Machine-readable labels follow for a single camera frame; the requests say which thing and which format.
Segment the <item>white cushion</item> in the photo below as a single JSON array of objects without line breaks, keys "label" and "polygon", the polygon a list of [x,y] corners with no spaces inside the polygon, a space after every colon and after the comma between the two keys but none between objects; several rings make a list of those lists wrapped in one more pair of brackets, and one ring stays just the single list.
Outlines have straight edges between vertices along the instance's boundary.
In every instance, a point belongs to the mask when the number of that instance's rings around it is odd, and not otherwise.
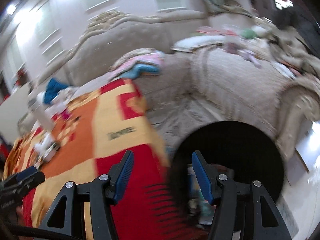
[{"label": "white cushion", "polygon": [[210,45],[221,45],[224,42],[225,37],[223,35],[193,36],[177,41],[170,49],[173,51],[192,53],[199,48]]}]

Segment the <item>pink blue folded blankets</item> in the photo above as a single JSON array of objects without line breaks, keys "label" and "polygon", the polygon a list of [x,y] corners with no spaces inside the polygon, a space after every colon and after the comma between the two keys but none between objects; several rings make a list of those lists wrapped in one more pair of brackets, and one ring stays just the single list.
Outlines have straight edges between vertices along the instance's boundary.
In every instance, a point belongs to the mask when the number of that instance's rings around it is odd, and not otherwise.
[{"label": "pink blue folded blankets", "polygon": [[110,81],[126,78],[134,80],[141,75],[159,75],[165,54],[154,48],[139,48],[120,57],[110,68]]}]

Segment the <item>green plush toy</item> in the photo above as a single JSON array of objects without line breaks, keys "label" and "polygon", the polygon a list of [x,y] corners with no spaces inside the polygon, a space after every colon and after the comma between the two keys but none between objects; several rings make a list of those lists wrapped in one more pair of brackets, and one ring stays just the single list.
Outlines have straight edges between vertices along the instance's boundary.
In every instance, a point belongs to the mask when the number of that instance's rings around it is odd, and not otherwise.
[{"label": "green plush toy", "polygon": [[240,36],[244,39],[254,39],[256,38],[258,35],[257,33],[251,29],[251,28],[246,28],[246,29],[243,29],[240,33]]}]

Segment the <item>red orange patterned blanket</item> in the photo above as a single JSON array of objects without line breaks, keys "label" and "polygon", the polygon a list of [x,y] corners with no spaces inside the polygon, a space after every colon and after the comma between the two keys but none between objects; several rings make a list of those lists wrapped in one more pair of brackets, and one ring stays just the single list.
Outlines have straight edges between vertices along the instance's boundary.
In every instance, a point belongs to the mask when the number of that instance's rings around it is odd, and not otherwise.
[{"label": "red orange patterned blanket", "polygon": [[107,174],[127,150],[134,162],[125,193],[111,207],[119,239],[203,239],[175,205],[166,185],[165,144],[146,117],[146,100],[128,79],[113,81],[68,104],[71,117],[55,117],[61,149],[41,167],[45,181],[22,202],[22,225],[38,228],[68,181],[89,183]]}]

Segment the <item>crumpled white tissue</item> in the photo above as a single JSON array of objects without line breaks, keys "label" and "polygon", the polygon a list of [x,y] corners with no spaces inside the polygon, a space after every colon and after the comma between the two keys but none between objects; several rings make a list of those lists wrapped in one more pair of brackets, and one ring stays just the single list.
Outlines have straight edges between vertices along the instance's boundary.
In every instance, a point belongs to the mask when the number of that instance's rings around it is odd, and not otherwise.
[{"label": "crumpled white tissue", "polygon": [[55,143],[55,139],[50,132],[44,134],[44,138],[34,145],[34,150],[39,155],[45,154],[52,144]]}]

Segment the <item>beige thermos bottle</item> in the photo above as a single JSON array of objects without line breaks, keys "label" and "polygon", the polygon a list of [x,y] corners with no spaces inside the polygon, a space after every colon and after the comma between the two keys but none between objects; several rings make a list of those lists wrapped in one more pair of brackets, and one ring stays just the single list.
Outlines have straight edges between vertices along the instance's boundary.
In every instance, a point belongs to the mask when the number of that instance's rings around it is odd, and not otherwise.
[{"label": "beige thermos bottle", "polygon": [[55,123],[51,119],[51,117],[46,113],[46,106],[44,104],[44,94],[45,92],[39,92],[36,95],[33,94],[32,97],[28,101],[28,109],[32,116],[36,119],[39,126],[43,129],[51,132]]}]

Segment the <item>beige tufted sofa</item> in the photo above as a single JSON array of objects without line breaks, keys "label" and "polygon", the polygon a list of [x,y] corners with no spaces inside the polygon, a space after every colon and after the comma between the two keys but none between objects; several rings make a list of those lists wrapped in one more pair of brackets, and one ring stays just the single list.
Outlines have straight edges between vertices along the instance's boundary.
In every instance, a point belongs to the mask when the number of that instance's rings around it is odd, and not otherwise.
[{"label": "beige tufted sofa", "polygon": [[259,67],[220,48],[217,42],[180,48],[204,20],[192,10],[139,17],[111,10],[91,19],[77,44],[54,60],[34,81],[35,96],[53,77],[87,93],[119,76],[120,63],[140,51],[162,52],[157,77],[137,80],[150,105],[174,100],[185,91],[212,102],[224,117],[256,126],[289,158],[304,120],[319,120],[319,81],[287,77],[276,62]]}]

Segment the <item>blue jacket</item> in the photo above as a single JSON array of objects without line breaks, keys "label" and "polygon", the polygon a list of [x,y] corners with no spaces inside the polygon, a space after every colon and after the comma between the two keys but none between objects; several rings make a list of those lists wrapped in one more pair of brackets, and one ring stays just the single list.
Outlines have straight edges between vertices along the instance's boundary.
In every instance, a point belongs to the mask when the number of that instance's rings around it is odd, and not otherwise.
[{"label": "blue jacket", "polygon": [[68,87],[69,85],[61,83],[56,78],[51,78],[44,93],[44,103],[49,105],[51,101],[58,95],[59,91],[64,90]]}]

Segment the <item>black trash bin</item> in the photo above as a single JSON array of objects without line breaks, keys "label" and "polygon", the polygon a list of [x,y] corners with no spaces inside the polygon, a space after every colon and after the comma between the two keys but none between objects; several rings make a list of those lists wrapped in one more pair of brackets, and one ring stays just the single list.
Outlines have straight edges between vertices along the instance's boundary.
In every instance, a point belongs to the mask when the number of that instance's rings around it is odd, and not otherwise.
[{"label": "black trash bin", "polygon": [[200,209],[189,206],[191,155],[200,151],[207,163],[239,183],[258,180],[276,202],[283,188],[285,169],[277,146],[258,128],[238,121],[214,122],[194,130],[174,153],[169,170],[169,187],[189,224],[199,221]]}]

